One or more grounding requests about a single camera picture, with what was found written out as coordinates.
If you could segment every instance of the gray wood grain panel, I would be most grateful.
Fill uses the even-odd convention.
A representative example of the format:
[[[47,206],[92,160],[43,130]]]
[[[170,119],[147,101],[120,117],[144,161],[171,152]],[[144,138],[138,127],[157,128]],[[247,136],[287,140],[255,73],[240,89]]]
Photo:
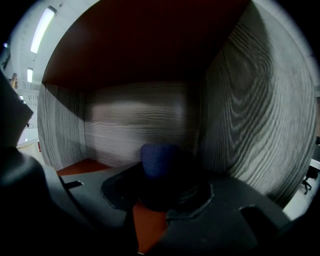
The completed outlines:
[[[320,98],[316,98],[316,128],[315,135],[320,137]]]
[[[86,97],[88,157],[115,167],[140,160],[146,143],[171,143],[195,152],[199,88],[186,82],[123,84]]]
[[[203,166],[245,181],[280,206],[297,190],[314,148],[313,81],[297,45],[278,19],[252,2],[203,88]]]
[[[39,92],[37,125],[43,160],[55,170],[87,158],[85,95],[52,84]]]

